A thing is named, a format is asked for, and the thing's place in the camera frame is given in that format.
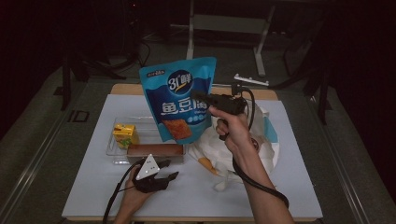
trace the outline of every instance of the blue snack bag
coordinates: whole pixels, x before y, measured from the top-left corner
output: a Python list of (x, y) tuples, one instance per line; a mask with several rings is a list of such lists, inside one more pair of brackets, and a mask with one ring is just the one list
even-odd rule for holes
[(204, 57), (164, 63), (139, 70), (148, 107), (161, 139), (178, 144), (197, 140), (212, 125), (208, 105), (191, 99), (191, 90), (210, 93), (216, 58)]

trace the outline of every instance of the small yellow box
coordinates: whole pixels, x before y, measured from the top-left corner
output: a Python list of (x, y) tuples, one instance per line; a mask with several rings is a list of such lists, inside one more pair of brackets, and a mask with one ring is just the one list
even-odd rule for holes
[(128, 149), (129, 145), (139, 144), (139, 136), (133, 124), (116, 123), (113, 129), (113, 136), (119, 148)]

